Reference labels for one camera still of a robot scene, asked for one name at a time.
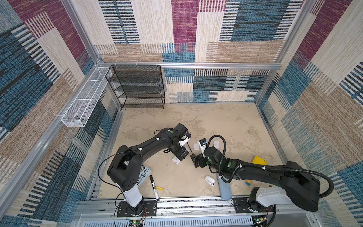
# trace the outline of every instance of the black marker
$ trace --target black marker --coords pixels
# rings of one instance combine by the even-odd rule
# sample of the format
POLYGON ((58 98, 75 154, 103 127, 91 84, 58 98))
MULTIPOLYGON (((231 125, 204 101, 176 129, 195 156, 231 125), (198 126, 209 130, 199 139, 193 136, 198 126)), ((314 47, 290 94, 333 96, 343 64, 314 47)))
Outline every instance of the black marker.
POLYGON ((154 189, 154 194, 155 194, 155 198, 157 201, 159 201, 159 195, 158 195, 158 192, 156 190, 156 185, 155 185, 155 182, 154 182, 154 179, 152 178, 152 175, 150 175, 150 180, 151 180, 151 185, 152 185, 152 188, 154 189))

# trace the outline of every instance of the white block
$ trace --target white block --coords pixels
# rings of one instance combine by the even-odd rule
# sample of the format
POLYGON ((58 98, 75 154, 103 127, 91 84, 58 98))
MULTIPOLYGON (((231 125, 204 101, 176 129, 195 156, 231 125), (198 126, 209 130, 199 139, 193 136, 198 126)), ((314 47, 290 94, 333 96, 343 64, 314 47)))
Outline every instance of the white block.
POLYGON ((174 156, 172 159, 171 159, 175 164, 179 164, 181 161, 176 157, 174 156))
POLYGON ((215 183, 216 183, 216 180, 214 180, 214 178, 213 177, 210 177, 210 176, 206 176, 205 178, 204 178, 210 185, 214 185, 215 183))
POLYGON ((213 145, 215 148, 219 148, 219 141, 214 140, 213 145))

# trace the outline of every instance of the wire mesh shelf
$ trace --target wire mesh shelf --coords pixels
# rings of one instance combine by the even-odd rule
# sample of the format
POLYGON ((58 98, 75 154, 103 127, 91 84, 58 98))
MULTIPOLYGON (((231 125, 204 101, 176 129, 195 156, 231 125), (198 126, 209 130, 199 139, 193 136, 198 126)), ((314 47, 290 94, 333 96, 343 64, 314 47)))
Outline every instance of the wire mesh shelf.
POLYGON ((122 108, 164 108, 165 89, 160 66, 112 65, 110 72, 106 79, 122 108))
POLYGON ((111 75, 111 70, 106 67, 98 67, 93 71, 62 117, 62 122, 67 127, 84 127, 86 125, 107 85, 106 76, 111 75))

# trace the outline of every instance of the blue foam roller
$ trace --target blue foam roller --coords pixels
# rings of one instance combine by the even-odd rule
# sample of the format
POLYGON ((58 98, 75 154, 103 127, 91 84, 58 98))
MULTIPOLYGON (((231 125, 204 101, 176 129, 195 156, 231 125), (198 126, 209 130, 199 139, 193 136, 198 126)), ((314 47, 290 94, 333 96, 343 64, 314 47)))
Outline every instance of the blue foam roller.
POLYGON ((223 200, 230 200, 232 198, 232 190, 231 190, 231 185, 224 183, 223 180, 221 178, 219 178, 218 174, 217 175, 217 179, 218 179, 218 186, 219 186, 219 192, 221 194, 221 198, 223 200))

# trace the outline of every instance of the black wire rack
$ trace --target black wire rack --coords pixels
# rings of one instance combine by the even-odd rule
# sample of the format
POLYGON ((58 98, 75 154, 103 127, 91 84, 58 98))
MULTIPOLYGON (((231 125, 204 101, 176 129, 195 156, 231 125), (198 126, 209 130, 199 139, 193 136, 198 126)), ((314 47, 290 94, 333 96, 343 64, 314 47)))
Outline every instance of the black wire rack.
POLYGON ((157 65, 112 65, 106 77, 121 107, 164 108, 165 89, 157 65))

